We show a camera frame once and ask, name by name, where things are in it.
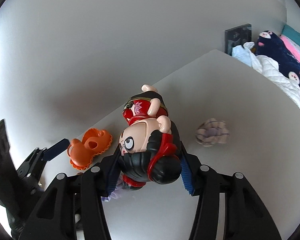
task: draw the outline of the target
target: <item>white blanket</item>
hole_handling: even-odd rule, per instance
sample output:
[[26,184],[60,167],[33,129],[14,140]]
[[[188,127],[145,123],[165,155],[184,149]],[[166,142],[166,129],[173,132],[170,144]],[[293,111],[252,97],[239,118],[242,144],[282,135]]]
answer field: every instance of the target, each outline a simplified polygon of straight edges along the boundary
[[300,108],[300,87],[297,82],[295,82],[294,80],[290,80],[289,78],[286,78],[284,75],[282,75],[279,72],[279,64],[274,59],[264,55],[254,55],[250,51],[253,46],[253,42],[247,42],[243,45],[243,49],[240,48],[240,50],[236,50],[236,55],[233,56],[242,61],[239,54],[241,54],[241,57],[243,56],[245,58],[247,57],[247,55],[249,55],[249,65],[260,74],[265,76],[267,79],[271,80],[274,84],[276,84]]

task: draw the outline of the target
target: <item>orange plastic piece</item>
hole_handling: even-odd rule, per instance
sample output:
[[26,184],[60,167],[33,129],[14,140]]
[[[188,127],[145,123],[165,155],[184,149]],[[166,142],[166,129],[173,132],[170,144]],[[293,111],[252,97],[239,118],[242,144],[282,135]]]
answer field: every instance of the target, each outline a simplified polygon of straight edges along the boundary
[[83,135],[82,141],[72,139],[67,153],[71,158],[71,165],[77,170],[85,170],[93,160],[93,157],[104,153],[112,143],[112,136],[107,130],[90,128]]

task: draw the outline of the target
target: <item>metal screw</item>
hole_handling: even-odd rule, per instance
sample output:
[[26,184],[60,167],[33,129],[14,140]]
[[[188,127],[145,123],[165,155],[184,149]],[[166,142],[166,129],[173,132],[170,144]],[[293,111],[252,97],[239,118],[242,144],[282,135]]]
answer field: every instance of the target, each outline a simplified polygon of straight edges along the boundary
[[65,174],[64,173],[59,173],[57,175],[57,179],[63,179],[65,177]]
[[93,173],[97,173],[97,172],[99,172],[100,170],[101,170],[101,169],[100,169],[99,166],[94,166],[94,167],[91,168],[91,172],[93,172]]
[[241,172],[236,172],[235,177],[237,179],[243,179],[244,175]]
[[209,167],[207,165],[201,165],[200,170],[202,171],[209,171]]

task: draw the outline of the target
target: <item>teal pillow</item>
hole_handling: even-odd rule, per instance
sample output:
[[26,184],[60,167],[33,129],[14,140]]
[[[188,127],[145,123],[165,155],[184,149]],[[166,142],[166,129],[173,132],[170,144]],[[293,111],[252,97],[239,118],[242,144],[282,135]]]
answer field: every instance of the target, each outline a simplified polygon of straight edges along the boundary
[[300,46],[300,33],[295,31],[289,25],[284,26],[282,35],[287,36],[289,39],[293,40],[296,44],[298,44]]

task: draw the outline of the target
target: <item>black bracket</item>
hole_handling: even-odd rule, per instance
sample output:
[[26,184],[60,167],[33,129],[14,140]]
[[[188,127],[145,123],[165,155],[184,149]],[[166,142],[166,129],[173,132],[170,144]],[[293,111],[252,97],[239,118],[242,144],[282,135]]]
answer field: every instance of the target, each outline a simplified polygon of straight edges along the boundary
[[11,156],[5,122],[0,121],[0,205],[7,210],[11,235],[18,239],[44,191],[38,185],[42,171],[47,163],[69,146],[63,139],[49,149],[35,149],[16,170]]
[[267,208],[242,173],[219,174],[183,145],[182,155],[192,176],[192,196],[199,195],[189,240],[216,239],[220,193],[226,199],[224,240],[281,240]]
[[117,148],[81,175],[59,173],[38,201],[19,239],[76,239],[74,199],[79,194],[85,239],[111,239],[101,197],[108,197],[115,189],[120,175],[119,155]]

